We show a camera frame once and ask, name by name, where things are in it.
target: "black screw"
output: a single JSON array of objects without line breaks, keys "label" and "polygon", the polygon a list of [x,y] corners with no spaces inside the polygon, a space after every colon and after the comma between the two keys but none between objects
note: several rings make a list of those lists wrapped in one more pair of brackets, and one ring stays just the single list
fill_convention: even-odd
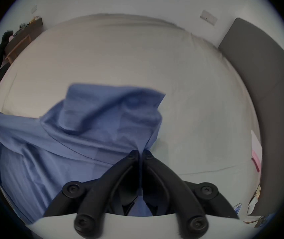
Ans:
[{"label": "black screw", "polygon": [[207,221],[203,217],[196,217],[189,222],[191,232],[200,232],[207,227]]},{"label": "black screw", "polygon": [[74,228],[80,233],[90,233],[95,229],[95,222],[87,215],[79,215],[74,221]]},{"label": "black screw", "polygon": [[151,159],[151,158],[153,158],[153,155],[152,154],[148,154],[145,158],[146,159]]},{"label": "black screw", "polygon": [[72,184],[68,187],[68,192],[76,193],[79,189],[80,189],[80,187],[78,185]]},{"label": "black screw", "polygon": [[201,188],[201,191],[204,195],[212,194],[212,188],[209,186],[204,186],[203,188]]}]

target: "wrinkled fabric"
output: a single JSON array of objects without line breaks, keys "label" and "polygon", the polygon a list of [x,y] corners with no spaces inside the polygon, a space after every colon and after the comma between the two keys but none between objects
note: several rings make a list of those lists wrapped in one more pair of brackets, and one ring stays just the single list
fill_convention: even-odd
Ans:
[{"label": "wrinkled fabric", "polygon": [[164,94],[138,87],[75,84],[35,119],[0,112],[0,185],[26,223],[41,218],[68,181],[101,177],[155,142]]}]

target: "light switch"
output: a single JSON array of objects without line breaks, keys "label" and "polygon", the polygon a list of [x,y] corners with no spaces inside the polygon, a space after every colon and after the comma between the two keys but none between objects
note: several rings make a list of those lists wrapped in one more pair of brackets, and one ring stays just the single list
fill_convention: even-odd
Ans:
[{"label": "light switch", "polygon": [[215,25],[217,18],[214,17],[212,14],[210,14],[209,12],[207,12],[206,10],[203,10],[200,18],[204,19],[205,21],[207,21],[208,23],[212,24],[213,26]]}]

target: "wall outlet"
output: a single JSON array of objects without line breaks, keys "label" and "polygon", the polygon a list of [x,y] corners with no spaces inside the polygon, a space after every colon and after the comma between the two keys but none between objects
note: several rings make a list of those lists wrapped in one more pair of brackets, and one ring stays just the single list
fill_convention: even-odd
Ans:
[{"label": "wall outlet", "polygon": [[37,6],[33,7],[33,8],[31,9],[31,14],[33,14],[36,10],[37,10]]},{"label": "wall outlet", "polygon": [[207,21],[208,23],[212,24],[213,26],[215,25],[217,18],[214,17],[212,14],[210,14],[209,12],[207,12],[206,10],[203,10],[200,18],[204,19],[205,21]]}]

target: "bed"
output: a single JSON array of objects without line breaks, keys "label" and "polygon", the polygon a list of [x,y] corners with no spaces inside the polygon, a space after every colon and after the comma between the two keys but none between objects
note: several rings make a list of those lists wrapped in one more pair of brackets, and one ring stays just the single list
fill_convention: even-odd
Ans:
[{"label": "bed", "polygon": [[43,32],[12,63],[0,83],[0,111],[38,118],[75,82],[166,94],[152,153],[183,180],[217,185],[246,218],[260,184],[251,160],[259,121],[239,74],[213,45],[154,18],[72,19]]}]

